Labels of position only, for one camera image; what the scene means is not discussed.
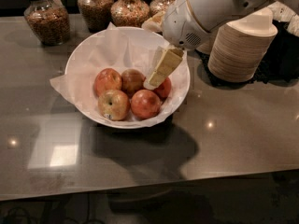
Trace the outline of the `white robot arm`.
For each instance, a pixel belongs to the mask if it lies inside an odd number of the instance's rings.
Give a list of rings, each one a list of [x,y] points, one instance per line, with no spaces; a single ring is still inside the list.
[[[185,50],[197,49],[223,24],[276,1],[299,10],[299,0],[176,0],[162,18],[162,33],[168,46],[157,48],[144,87],[158,88],[181,64]]]

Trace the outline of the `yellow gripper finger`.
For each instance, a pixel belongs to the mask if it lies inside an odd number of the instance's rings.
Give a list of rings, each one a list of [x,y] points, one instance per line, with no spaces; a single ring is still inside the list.
[[[164,12],[160,11],[156,13],[154,16],[144,21],[141,27],[151,32],[160,33],[162,31],[163,17],[164,17]]]
[[[173,45],[157,48],[144,87],[149,90],[158,88],[181,64],[183,55],[184,50]]]

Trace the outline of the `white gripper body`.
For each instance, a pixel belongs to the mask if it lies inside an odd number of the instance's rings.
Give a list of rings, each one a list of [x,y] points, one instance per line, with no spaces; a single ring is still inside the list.
[[[209,32],[193,16],[188,0],[176,0],[169,6],[163,17],[162,31],[165,40],[184,49],[197,49],[209,38]]]

